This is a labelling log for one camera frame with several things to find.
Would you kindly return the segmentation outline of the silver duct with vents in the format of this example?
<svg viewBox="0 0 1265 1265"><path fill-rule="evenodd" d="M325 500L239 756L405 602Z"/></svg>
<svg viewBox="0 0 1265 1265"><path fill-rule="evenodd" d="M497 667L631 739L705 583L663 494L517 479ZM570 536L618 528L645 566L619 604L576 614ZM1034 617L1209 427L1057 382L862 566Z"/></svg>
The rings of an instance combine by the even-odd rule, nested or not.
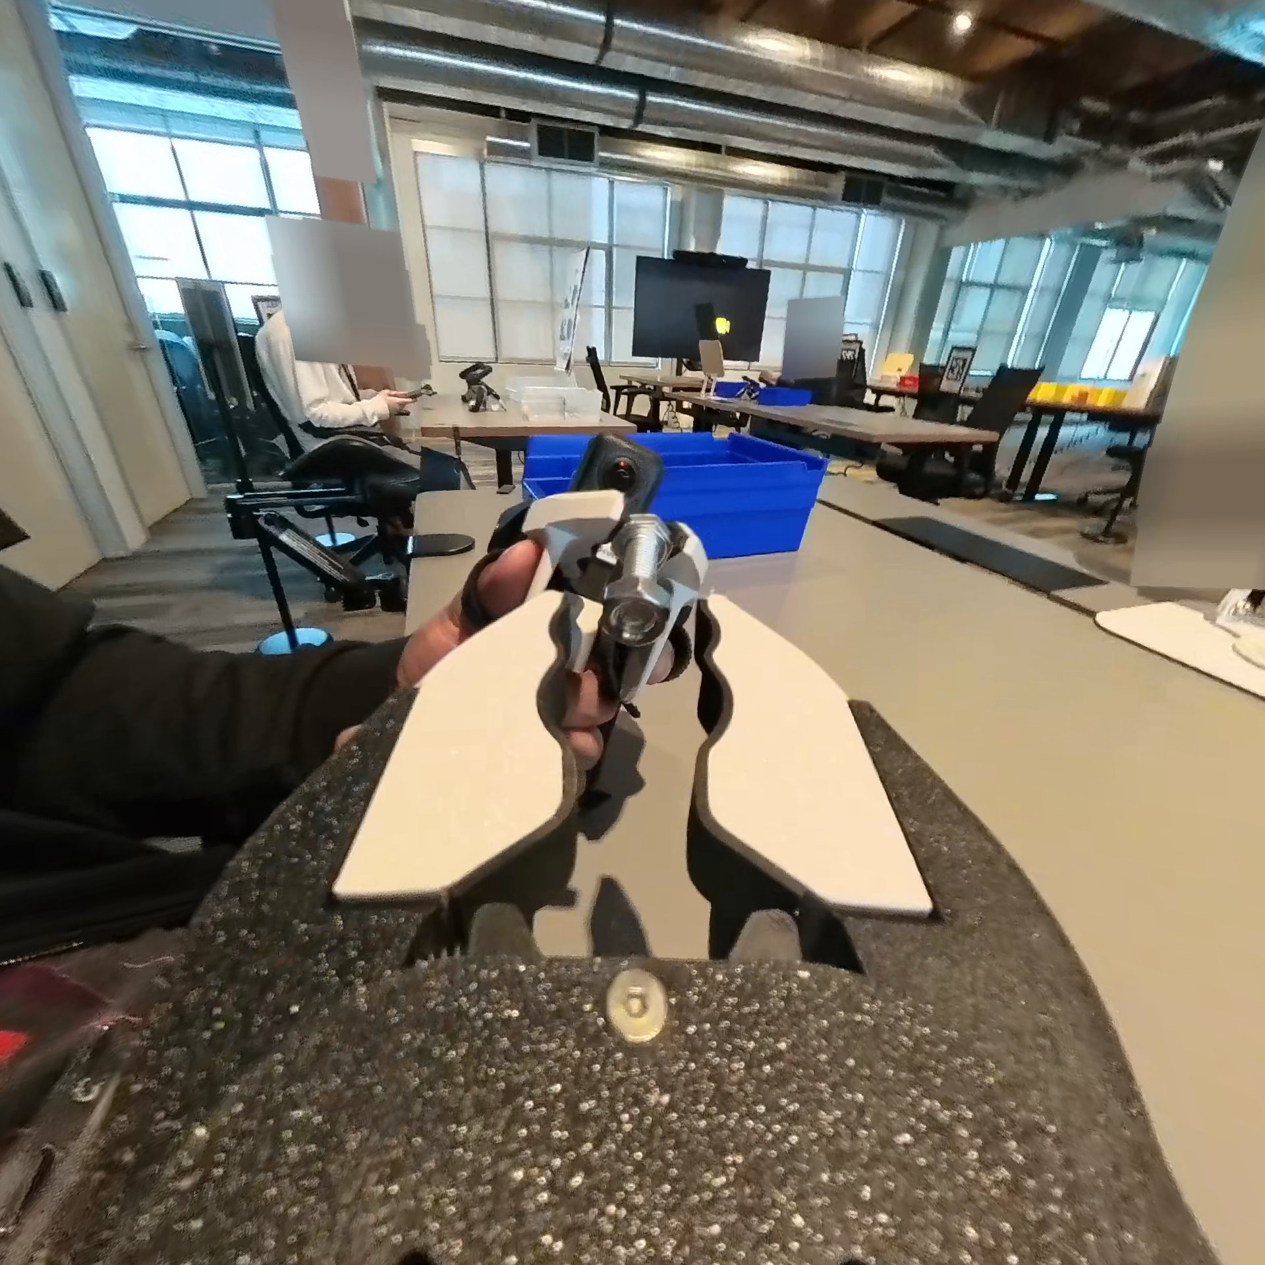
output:
<svg viewBox="0 0 1265 1265"><path fill-rule="evenodd" d="M962 191L954 182L927 179L916 169L862 168L862 147L876 136L794 115L726 111L717 102L645 90L634 91L630 100L595 106L523 102L508 94L476 102L399 87L377 93L390 117L425 121L455 139L481 138L488 157L533 162L530 123L544 120L597 130L600 144L594 168L609 174L644 174L846 207L840 203L840 191L843 174L852 171L886 180L883 204L877 210L948 218L963 207Z"/></svg>

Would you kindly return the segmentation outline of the red object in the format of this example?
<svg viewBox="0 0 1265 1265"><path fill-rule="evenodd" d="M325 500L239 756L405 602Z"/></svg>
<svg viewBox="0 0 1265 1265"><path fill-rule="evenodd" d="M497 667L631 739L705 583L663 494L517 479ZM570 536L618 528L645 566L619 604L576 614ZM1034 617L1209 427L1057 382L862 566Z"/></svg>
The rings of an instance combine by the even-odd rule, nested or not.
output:
<svg viewBox="0 0 1265 1265"><path fill-rule="evenodd" d="M1 972L3 1130L27 1116L72 1070L96 1070L125 1026L126 969L101 957L4 964Z"/></svg>

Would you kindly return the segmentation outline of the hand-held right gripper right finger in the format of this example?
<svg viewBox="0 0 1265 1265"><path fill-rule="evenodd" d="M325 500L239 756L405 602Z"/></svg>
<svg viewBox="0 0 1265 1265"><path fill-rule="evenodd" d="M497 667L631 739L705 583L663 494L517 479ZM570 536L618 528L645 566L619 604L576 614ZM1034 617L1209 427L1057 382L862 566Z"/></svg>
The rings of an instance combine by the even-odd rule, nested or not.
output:
<svg viewBox="0 0 1265 1265"><path fill-rule="evenodd" d="M850 699L811 656L723 596L699 602L689 875L714 905L808 899L927 919L933 901Z"/></svg>

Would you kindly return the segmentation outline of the black office chair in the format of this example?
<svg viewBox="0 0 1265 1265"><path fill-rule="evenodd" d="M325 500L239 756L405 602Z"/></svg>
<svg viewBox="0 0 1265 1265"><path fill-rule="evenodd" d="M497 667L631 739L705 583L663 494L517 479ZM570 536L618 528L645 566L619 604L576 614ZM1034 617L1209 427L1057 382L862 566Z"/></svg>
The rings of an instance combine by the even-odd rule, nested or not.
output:
<svg viewBox="0 0 1265 1265"><path fill-rule="evenodd" d="M894 453L885 451L877 459L877 479L907 498L927 503L987 498L1001 439L1025 411L1040 375L1040 369L998 369L965 421L956 420L960 399L939 394L930 403L927 420L969 430L972 439L951 445L897 445Z"/></svg>
<svg viewBox="0 0 1265 1265"><path fill-rule="evenodd" d="M200 474L208 485L233 483L238 473L230 451L230 438L214 394L203 379L193 340L164 325L157 325L153 334L176 391ZM256 394L251 396L251 403L245 409L235 412L233 426L250 480L277 483L291 457L279 429L264 415Z"/></svg>
<svg viewBox="0 0 1265 1265"><path fill-rule="evenodd" d="M585 362L592 375L592 385L601 397L601 408L606 414L630 421L640 433L660 430L659 409L650 388L627 382L618 385L607 384L598 352L592 346L585 347ZM648 402L648 412L644 415L634 412L634 403L640 397Z"/></svg>

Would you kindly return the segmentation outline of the person in black jacket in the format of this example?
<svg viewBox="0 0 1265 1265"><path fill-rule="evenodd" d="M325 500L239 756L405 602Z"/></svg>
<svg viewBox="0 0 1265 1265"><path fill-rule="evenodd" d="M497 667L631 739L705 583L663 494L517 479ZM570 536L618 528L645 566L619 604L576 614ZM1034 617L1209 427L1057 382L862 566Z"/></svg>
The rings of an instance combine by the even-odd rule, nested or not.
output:
<svg viewBox="0 0 1265 1265"><path fill-rule="evenodd" d="M187 926L233 846L170 851L37 816L1 813L1 964Z"/></svg>

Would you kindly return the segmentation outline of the large blue plastic bin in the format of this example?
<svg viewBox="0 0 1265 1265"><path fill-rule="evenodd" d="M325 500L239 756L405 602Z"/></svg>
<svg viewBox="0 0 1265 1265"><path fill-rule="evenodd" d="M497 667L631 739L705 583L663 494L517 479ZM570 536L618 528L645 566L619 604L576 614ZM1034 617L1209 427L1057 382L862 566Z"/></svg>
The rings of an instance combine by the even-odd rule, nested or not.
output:
<svg viewBox="0 0 1265 1265"><path fill-rule="evenodd" d="M630 442L663 463L653 513L687 525L711 562L799 551L826 457L742 433L633 435Z"/></svg>

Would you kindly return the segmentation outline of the long wooden desk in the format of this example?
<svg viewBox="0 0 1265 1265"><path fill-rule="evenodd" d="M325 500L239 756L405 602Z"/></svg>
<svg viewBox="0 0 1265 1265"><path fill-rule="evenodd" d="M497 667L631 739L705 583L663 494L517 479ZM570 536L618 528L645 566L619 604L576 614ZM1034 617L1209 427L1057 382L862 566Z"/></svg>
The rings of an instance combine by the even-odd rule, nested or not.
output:
<svg viewBox="0 0 1265 1265"><path fill-rule="evenodd" d="M770 406L752 399L705 397L668 390L665 399L693 418L719 415L725 424L793 450L830 457L874 459L879 474L909 498L987 498L1001 436L987 429L912 420L895 412L803 405Z"/></svg>

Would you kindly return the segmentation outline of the person's left forearm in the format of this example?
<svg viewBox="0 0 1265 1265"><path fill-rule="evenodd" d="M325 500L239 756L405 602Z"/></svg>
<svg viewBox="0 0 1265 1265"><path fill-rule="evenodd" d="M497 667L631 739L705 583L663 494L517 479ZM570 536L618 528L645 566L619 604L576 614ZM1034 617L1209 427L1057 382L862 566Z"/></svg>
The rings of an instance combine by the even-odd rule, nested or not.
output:
<svg viewBox="0 0 1265 1265"><path fill-rule="evenodd" d="M1 575L3 875L253 831L399 687L404 640L196 650Z"/></svg>

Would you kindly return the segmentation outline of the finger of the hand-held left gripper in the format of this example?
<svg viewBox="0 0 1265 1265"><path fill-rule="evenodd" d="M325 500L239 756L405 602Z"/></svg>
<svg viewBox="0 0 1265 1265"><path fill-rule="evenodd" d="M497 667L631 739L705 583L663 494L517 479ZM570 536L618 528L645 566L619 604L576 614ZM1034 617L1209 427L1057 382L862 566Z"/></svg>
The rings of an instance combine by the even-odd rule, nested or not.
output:
<svg viewBox="0 0 1265 1265"><path fill-rule="evenodd" d="M610 540L624 524L627 498L615 491L565 492L529 503L523 539L539 549L524 604L547 590L604 599L615 578Z"/></svg>
<svg viewBox="0 0 1265 1265"><path fill-rule="evenodd" d="M699 537L684 524L671 522L666 583L669 590L669 620L681 622L695 605L708 569L708 557Z"/></svg>

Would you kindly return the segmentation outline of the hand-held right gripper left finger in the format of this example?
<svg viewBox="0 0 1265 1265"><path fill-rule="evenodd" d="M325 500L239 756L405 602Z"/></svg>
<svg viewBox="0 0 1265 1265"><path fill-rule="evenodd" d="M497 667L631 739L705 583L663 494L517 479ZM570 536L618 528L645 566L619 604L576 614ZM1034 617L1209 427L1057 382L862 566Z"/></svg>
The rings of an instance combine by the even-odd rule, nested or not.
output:
<svg viewBox="0 0 1265 1265"><path fill-rule="evenodd" d="M546 592L426 675L333 881L333 899L454 898L568 831L579 777L559 729L568 643L568 598Z"/></svg>

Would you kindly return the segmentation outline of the steel hex nut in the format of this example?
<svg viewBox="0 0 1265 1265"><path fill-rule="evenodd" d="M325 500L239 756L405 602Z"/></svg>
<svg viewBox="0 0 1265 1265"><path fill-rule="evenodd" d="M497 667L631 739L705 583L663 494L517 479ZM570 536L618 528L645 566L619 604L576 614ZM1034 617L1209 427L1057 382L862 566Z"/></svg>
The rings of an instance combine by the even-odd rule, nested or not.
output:
<svg viewBox="0 0 1265 1265"><path fill-rule="evenodd" d="M668 629L672 598L656 578L622 577L606 587L601 631L622 649L653 646Z"/></svg>

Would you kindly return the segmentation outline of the black metal stand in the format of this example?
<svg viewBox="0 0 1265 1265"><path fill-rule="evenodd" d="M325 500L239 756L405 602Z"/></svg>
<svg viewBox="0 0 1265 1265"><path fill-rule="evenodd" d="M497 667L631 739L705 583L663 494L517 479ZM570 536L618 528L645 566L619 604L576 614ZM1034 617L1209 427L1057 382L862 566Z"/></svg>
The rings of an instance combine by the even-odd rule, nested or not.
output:
<svg viewBox="0 0 1265 1265"><path fill-rule="evenodd" d="M256 546L280 622L256 644L258 656L292 656L333 641L327 631L294 622L277 560L313 578L324 601L345 613L404 613L405 539L381 525L369 533L368 509L354 492L233 492L224 497L224 516L235 540Z"/></svg>

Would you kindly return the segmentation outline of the white table mat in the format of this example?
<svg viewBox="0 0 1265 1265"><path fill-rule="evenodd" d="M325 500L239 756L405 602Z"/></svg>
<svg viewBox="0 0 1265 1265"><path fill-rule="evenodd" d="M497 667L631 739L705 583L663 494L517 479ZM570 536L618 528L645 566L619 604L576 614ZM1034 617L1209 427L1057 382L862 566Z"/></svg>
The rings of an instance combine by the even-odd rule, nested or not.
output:
<svg viewBox="0 0 1265 1265"><path fill-rule="evenodd" d="M1262 628L1219 625L1177 602L1100 611L1096 626L1171 664L1263 699Z"/></svg>

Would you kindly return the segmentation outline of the steel bolt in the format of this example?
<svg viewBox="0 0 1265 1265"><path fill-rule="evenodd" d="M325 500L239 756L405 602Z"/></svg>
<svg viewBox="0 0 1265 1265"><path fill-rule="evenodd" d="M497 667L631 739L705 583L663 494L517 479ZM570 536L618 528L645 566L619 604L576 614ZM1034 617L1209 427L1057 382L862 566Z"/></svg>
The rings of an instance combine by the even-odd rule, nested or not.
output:
<svg viewBox="0 0 1265 1265"><path fill-rule="evenodd" d="M647 596L663 589L660 572L672 557L672 531L656 515L631 515L610 542L616 566L607 593Z"/></svg>

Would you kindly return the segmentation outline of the black table mat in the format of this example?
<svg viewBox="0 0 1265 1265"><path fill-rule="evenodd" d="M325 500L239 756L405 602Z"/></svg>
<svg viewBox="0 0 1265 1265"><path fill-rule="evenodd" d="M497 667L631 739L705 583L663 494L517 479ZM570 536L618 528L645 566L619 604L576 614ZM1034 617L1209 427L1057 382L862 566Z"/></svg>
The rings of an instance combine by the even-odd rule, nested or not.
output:
<svg viewBox="0 0 1265 1265"><path fill-rule="evenodd" d="M889 516L871 522L880 531L944 558L972 566L1045 596L1102 587L1106 581L1020 546L980 536L930 516Z"/></svg>

